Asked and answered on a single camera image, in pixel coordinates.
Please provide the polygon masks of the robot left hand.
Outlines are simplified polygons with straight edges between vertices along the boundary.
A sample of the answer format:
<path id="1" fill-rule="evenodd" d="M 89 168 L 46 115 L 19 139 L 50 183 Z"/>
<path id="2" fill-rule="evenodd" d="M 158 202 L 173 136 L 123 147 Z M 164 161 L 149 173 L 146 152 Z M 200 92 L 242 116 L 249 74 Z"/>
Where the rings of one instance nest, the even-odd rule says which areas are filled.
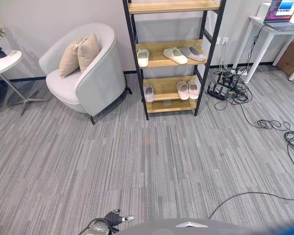
<path id="1" fill-rule="evenodd" d="M 109 221 L 109 224 L 112 227 L 115 227 L 119 224 L 125 223 L 125 222 L 131 222 L 134 221 L 135 217 L 133 215 L 128 216 L 121 216 L 120 215 L 121 210 L 120 209 L 114 209 L 110 211 L 108 214 L 104 216 L 104 219 Z"/>

